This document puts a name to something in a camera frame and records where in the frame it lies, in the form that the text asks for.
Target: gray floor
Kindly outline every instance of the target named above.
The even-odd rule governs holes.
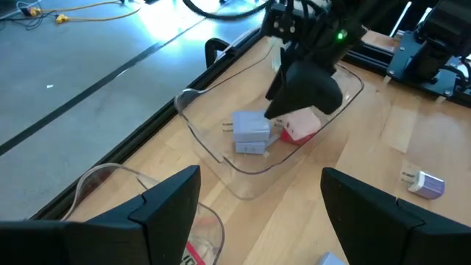
[[[217,0],[201,2],[206,10],[219,8]],[[63,7],[61,3],[41,2],[44,8]],[[232,0],[221,12],[251,6],[251,1]],[[124,12],[119,6],[98,7],[70,16]],[[163,45],[196,24],[2,155],[0,219],[35,214],[205,70],[207,39],[230,42],[261,19],[202,21],[181,1],[160,0],[117,21],[56,25],[45,19],[29,32],[7,25],[0,32],[0,144],[143,50]]]

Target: red object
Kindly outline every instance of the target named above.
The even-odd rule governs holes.
[[[198,252],[194,249],[190,242],[186,242],[185,251],[183,252],[183,258],[180,264],[205,265],[205,262],[198,255]]]
[[[313,133],[311,135],[308,135],[304,138],[301,138],[300,140],[298,141],[295,141],[293,140],[293,138],[289,135],[288,132],[286,132],[285,129],[283,129],[283,131],[281,132],[281,135],[280,135],[280,140],[281,141],[284,141],[285,143],[289,143],[289,144],[296,144],[297,146],[302,146],[303,144],[307,143],[316,133]]]

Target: transparent container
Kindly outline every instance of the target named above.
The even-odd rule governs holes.
[[[269,145],[264,155],[238,154],[234,151],[232,133],[225,132],[231,115],[237,110],[265,110],[265,94],[275,78],[272,59],[279,54],[267,39],[255,44],[216,84],[203,91],[185,89],[174,99],[174,105],[191,131],[194,150],[232,193],[240,199],[254,199],[296,165],[328,134],[328,125],[363,90],[358,75],[337,66],[333,78],[343,93],[343,104],[333,114],[325,115],[312,107],[322,128],[302,146],[280,140]],[[272,135],[280,133],[272,126]]]
[[[157,184],[155,179],[119,164],[96,166],[79,179],[74,203],[62,221],[85,222]],[[221,219],[213,210],[199,203],[182,264],[201,264],[201,261],[216,264],[223,244]]]

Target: white power adapter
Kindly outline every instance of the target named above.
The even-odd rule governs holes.
[[[263,155],[270,142],[271,127],[263,111],[236,111],[232,119],[235,152]]]
[[[285,114],[277,118],[277,121],[294,141],[317,133],[322,128],[321,121],[309,107]]]

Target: wooden tabletop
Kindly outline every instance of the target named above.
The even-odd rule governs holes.
[[[365,40],[394,49],[391,38],[373,32]],[[261,40],[220,79],[257,60],[267,43]],[[200,201],[224,222],[226,237],[219,259],[224,265],[312,265],[326,251],[346,261],[319,188],[320,173],[326,166],[471,226],[471,110],[451,102],[437,104],[422,92],[393,82],[384,85],[376,74],[347,67],[362,78],[364,90],[337,118],[329,135],[257,199],[238,199],[225,188],[191,151],[193,136],[180,117],[169,122],[125,166],[163,180],[189,165],[201,165]],[[250,82],[268,87],[271,79],[252,78]],[[429,201],[410,194],[400,174],[417,169],[445,180],[445,195]],[[107,201],[120,196],[110,194],[101,202],[95,199],[87,208],[106,208]],[[76,219],[85,216],[76,213]]]

